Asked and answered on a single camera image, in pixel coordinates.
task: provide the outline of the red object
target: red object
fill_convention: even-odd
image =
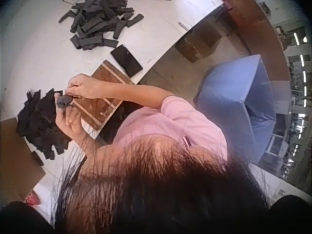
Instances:
[[[37,206],[41,204],[40,199],[34,190],[29,193],[25,199],[25,202],[30,206]]]

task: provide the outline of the finger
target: finger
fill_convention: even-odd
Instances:
[[[80,121],[80,111],[76,107],[72,107],[69,123],[74,123],[74,122],[79,122],[79,121]]]
[[[67,88],[65,90],[65,94],[69,95],[69,96],[75,96],[75,97],[78,97],[78,96],[81,96],[80,93],[80,87],[79,86],[73,86],[73,87],[70,87],[70,88]]]
[[[84,76],[85,76],[84,74],[79,74],[77,76],[70,78],[70,80],[68,81],[68,87],[82,85]]]
[[[59,93],[54,94],[54,99],[55,99],[55,112],[56,112],[56,118],[55,122],[61,123],[64,119],[64,110],[59,108],[57,105],[58,98],[60,97]]]
[[[69,125],[71,122],[70,118],[72,115],[72,111],[73,111],[73,107],[71,107],[71,106],[66,107],[66,114],[65,114],[65,124],[66,125]]]

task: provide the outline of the black hair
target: black hair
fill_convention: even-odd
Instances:
[[[140,145],[104,168],[64,177],[52,225],[59,234],[210,233],[229,222],[261,218],[266,196],[248,166],[235,156],[199,159],[173,147],[156,157]]]

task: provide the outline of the pile of black foam pieces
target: pile of black foam pieces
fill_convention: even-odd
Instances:
[[[92,50],[97,46],[116,48],[117,39],[125,26],[128,28],[144,16],[134,16],[134,9],[127,7],[128,0],[86,0],[76,3],[58,22],[73,17],[70,31],[75,34],[70,41],[76,49]],[[103,38],[103,33],[113,31],[113,39]]]
[[[55,154],[52,145],[55,146],[58,155],[68,149],[71,139],[66,136],[55,124],[55,99],[54,89],[40,99],[40,90],[27,92],[27,101],[24,108],[18,114],[16,132],[21,137],[33,144],[37,150],[43,152],[46,159],[54,160]]]

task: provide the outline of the woman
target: woman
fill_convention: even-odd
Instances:
[[[219,221],[218,231],[268,210],[248,167],[228,153],[222,131],[182,98],[83,74],[69,81],[66,94],[143,108],[103,147],[84,131],[76,108],[56,109],[56,124],[87,156],[64,177],[53,219],[57,233],[208,233]],[[232,222],[224,226],[226,220]]]

